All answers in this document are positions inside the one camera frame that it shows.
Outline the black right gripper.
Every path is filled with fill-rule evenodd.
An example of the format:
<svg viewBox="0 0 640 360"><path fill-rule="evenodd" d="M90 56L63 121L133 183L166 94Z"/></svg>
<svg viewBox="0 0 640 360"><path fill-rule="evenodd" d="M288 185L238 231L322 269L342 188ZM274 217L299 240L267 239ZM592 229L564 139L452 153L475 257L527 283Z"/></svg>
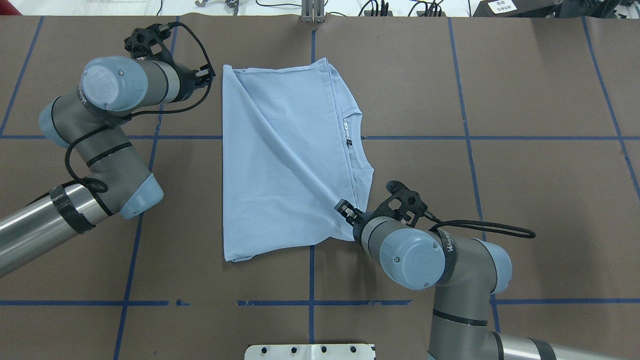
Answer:
<svg viewBox="0 0 640 360"><path fill-rule="evenodd" d="M340 199L334 210L342 216L348 224L353 224L354 240L369 240L373 230L382 223L395 221L387 215L375 215L374 212L363 213L346 199Z"/></svg>

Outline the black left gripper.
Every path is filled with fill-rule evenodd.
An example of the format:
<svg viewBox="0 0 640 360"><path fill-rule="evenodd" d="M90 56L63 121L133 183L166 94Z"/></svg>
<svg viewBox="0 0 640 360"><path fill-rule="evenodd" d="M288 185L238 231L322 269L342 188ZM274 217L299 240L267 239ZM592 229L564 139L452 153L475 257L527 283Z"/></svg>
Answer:
<svg viewBox="0 0 640 360"><path fill-rule="evenodd" d="M209 87L216 77L213 68L204 64L198 70L189 69L183 64L172 64L172 69L178 77L178 92L172 103L188 100L196 89Z"/></svg>

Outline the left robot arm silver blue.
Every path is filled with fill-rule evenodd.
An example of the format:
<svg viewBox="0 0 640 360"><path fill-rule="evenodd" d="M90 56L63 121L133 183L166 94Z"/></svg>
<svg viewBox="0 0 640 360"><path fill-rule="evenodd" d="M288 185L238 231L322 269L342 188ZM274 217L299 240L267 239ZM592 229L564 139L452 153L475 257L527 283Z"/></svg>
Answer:
<svg viewBox="0 0 640 360"><path fill-rule="evenodd" d="M67 183L1 221L1 275L115 214L132 219L164 196L148 162L122 126L146 107L187 100L195 89L210 89L210 62L189 69L169 57L98 57L84 68L80 84L58 96L39 115L46 139L65 149Z"/></svg>

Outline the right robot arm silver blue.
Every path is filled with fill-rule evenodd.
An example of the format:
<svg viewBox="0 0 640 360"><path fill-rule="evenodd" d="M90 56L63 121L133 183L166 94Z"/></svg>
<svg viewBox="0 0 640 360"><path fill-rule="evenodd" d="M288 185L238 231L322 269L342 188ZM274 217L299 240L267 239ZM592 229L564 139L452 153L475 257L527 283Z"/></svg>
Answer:
<svg viewBox="0 0 640 360"><path fill-rule="evenodd" d="M543 339L489 330L490 298L513 275L498 244L464 238L445 227L472 228L533 239L528 228L455 219L442 221L416 194L397 209L382 203L364 212L345 199L334 207L352 226L355 242L394 282L421 291L434 287L427 357L430 360L612 360L613 356Z"/></svg>

